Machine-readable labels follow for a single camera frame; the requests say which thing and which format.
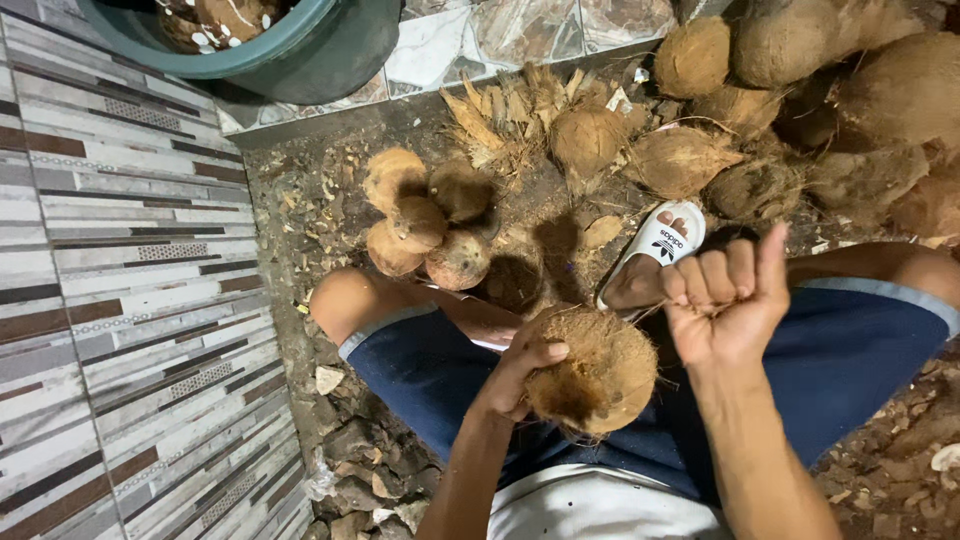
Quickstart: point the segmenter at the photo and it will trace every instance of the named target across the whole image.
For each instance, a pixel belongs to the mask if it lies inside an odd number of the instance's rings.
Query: shorts
[[[651,317],[652,335],[665,318]],[[860,278],[804,282],[767,346],[763,365],[787,439],[805,467],[869,420],[960,331],[960,313],[921,291]],[[703,421],[680,362],[661,346],[650,403],[599,444],[543,422],[517,424],[498,487],[571,463],[625,469],[719,504]],[[351,336],[340,356],[441,458],[497,353],[474,345],[434,305],[409,307]]]

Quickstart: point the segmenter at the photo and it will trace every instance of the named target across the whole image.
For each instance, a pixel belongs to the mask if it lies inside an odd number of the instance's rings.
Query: plastic bucket
[[[155,12],[77,0],[116,51],[184,79],[226,79],[282,103],[319,105],[367,83],[396,46],[400,0],[300,0],[269,30],[209,55],[174,53]]]

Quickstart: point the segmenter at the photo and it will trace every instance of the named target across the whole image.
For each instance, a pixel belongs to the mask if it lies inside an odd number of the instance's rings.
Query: dirt ground
[[[604,73],[612,78],[632,73],[636,64],[631,61],[610,61]],[[407,528],[416,530],[440,476],[442,463],[356,378],[316,324],[293,306],[295,301],[306,303],[311,289],[331,270],[373,269],[365,251],[366,231],[382,215],[366,201],[361,186],[372,155],[402,145],[420,155],[429,170],[458,154],[444,134],[450,118],[443,102],[431,98],[418,103],[399,104],[402,111],[385,114],[379,122],[345,125],[246,155],[261,267],[275,299],[301,445],[308,461],[322,445],[326,462],[336,472],[337,495],[315,503],[325,525],[317,524],[308,533],[314,538],[324,538],[327,526],[333,528],[334,540],[352,540],[359,531],[373,538],[410,537]],[[650,105],[661,116],[671,113],[655,101]],[[574,202],[560,171],[546,157],[534,160],[524,173],[496,182],[496,204],[473,226],[492,244],[492,270],[468,292],[524,316],[557,301],[590,302],[599,281],[657,203],[617,174],[610,174],[585,201]],[[619,221],[620,232],[609,242],[589,245],[584,230],[605,216]],[[787,221],[792,224],[788,249],[793,257],[866,241],[911,239],[883,227],[856,227],[823,214],[806,199]],[[713,215],[708,225],[742,232],[738,224]],[[422,270],[406,279],[417,277],[425,278]],[[320,386],[338,373],[346,376],[322,393],[328,388],[318,390],[318,367]],[[930,360],[909,388],[838,443],[816,468],[816,479],[849,538],[957,537],[960,471],[941,474],[929,467],[937,450],[957,442],[960,347]],[[370,513],[342,518],[350,512]]]

